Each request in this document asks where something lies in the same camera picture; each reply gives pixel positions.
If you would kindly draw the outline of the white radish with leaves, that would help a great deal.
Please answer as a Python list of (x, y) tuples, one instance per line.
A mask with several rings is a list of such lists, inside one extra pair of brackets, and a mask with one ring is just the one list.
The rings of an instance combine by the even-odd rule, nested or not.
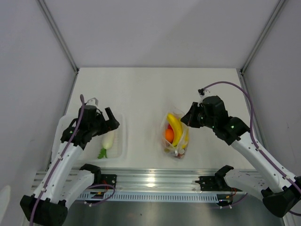
[(107, 151), (112, 148), (115, 138), (115, 131), (106, 133), (103, 137), (102, 148), (98, 154), (98, 159), (107, 158)]

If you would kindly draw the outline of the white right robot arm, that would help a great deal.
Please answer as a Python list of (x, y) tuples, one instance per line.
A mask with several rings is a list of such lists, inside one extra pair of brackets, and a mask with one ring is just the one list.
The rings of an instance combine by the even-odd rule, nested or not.
[(228, 115), (224, 102), (210, 96), (192, 103), (181, 122), (192, 128), (208, 127), (241, 153), (262, 176), (261, 179), (232, 167), (215, 177), (220, 190), (234, 187), (261, 200), (274, 216), (282, 218), (301, 200), (301, 178), (283, 167), (261, 144), (252, 130), (238, 117)]

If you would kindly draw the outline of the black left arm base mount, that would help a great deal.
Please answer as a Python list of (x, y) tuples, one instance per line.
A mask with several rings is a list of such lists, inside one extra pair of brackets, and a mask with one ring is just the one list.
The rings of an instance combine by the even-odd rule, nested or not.
[(84, 164), (80, 170), (86, 170), (89, 171), (90, 173), (92, 173), (92, 175), (94, 176), (93, 178), (93, 182), (92, 182), (92, 186), (95, 185), (106, 185), (105, 189), (109, 190), (112, 189), (110, 186), (113, 186), (114, 188), (116, 188), (116, 182), (117, 182), (117, 175), (116, 174), (103, 174), (102, 170), (100, 167), (92, 165), (92, 164)]

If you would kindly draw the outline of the clear polka dot zip bag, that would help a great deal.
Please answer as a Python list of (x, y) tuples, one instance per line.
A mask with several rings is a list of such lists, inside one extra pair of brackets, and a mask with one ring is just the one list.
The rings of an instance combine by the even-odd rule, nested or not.
[(165, 155), (177, 159), (185, 156), (190, 141), (189, 128), (181, 118), (184, 113), (171, 106), (166, 109), (160, 125), (161, 146)]

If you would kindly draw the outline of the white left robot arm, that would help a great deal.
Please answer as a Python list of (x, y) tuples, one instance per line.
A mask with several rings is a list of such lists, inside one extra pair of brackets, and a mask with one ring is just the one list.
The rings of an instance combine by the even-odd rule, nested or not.
[(30, 225), (61, 226), (70, 206), (86, 190), (103, 188), (115, 192), (116, 186), (106, 182), (101, 168), (85, 163), (77, 176), (66, 185), (73, 165), (92, 138), (116, 130), (120, 123), (110, 108), (105, 108), (108, 119), (93, 105), (84, 104), (78, 117), (71, 120), (62, 132), (57, 155), (33, 194), (24, 195), (20, 206)]

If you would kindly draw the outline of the orange fruit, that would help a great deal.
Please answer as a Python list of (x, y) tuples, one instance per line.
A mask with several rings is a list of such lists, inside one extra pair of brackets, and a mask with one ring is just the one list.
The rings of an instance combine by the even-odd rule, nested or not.
[(174, 140), (174, 132), (172, 129), (165, 130), (165, 139), (172, 143), (172, 141)]

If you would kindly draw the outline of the yellow banana bunch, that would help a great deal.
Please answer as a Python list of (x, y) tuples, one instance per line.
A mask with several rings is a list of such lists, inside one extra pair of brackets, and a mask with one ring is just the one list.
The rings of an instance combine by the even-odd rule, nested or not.
[(166, 117), (168, 123), (171, 125), (174, 132), (174, 140), (170, 144), (177, 147), (181, 141), (181, 137), (184, 134), (184, 129), (182, 128), (182, 122), (173, 114), (168, 113)]

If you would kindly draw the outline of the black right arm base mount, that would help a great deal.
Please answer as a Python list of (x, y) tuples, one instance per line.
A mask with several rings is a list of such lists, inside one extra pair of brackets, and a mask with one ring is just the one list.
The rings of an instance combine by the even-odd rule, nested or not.
[(226, 173), (233, 169), (232, 166), (225, 165), (216, 171), (213, 176), (199, 176), (195, 183), (199, 184), (201, 191), (230, 192), (232, 189), (226, 184), (224, 177)]

